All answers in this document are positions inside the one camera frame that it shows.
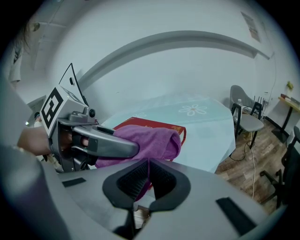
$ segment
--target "gray chair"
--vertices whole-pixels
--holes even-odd
[[[249,114],[243,114],[242,118],[240,118],[242,114],[242,109],[241,106],[237,104],[238,99],[242,100],[242,104],[247,107],[251,107],[252,111]],[[253,144],[255,142],[255,138],[257,135],[257,132],[263,128],[263,123],[260,121],[261,116],[262,116],[262,105],[258,102],[253,101],[251,98],[247,96],[245,91],[237,85],[233,85],[230,88],[230,107],[231,107],[231,112],[232,115],[234,114],[235,109],[238,109],[238,120],[234,119],[234,122],[236,124],[236,129],[235,129],[235,140],[237,139],[238,135],[241,134],[243,130],[247,132],[255,132],[250,148],[253,147]],[[253,113],[255,110],[258,110],[258,118],[253,116]]]

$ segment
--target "pink towel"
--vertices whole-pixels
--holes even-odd
[[[113,135],[139,144],[140,150],[138,154],[124,160],[98,158],[95,164],[96,168],[143,158],[155,158],[158,160],[174,159],[179,155],[181,149],[178,132],[163,127],[150,128],[127,125],[116,130]],[[144,196],[150,184],[149,181],[146,182],[136,201]]]

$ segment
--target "person's arm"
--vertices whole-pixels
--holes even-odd
[[[61,148],[66,149],[72,143],[72,135],[68,132],[60,134]],[[88,146],[89,140],[82,138],[82,145]],[[18,147],[23,148],[36,156],[50,154],[48,135],[44,127],[25,128],[20,136]]]

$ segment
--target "desk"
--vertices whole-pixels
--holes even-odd
[[[285,104],[287,104],[290,109],[289,112],[287,113],[285,122],[283,123],[282,127],[280,129],[274,129],[272,130],[272,133],[282,142],[284,143],[287,139],[286,135],[285,135],[285,127],[290,119],[290,116],[292,114],[293,109],[300,112],[300,107],[297,106],[296,104],[294,104],[293,102],[288,102],[286,101],[283,97],[278,97],[278,99],[282,102],[284,102]]]
[[[174,162],[214,173],[235,149],[233,117],[218,101],[199,94],[156,97],[120,111],[103,126],[113,128],[130,117],[184,126],[187,137]]]

